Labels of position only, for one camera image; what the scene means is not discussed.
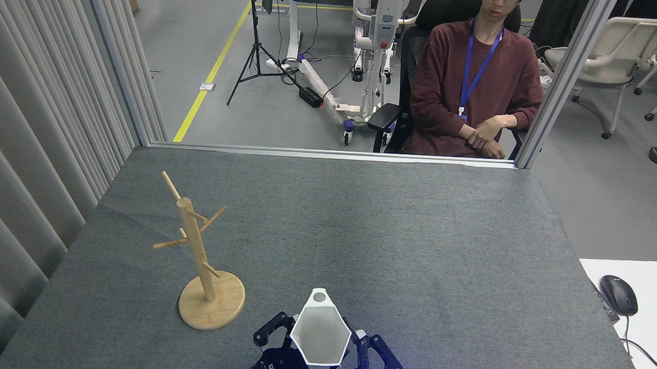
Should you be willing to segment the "person's left hand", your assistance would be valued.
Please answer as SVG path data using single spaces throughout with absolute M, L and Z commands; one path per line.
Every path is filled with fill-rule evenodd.
M 496 137 L 498 137 L 502 129 L 503 126 L 485 121 L 472 131 L 467 142 L 475 149 L 500 152 L 502 151 L 502 147 L 496 140 Z

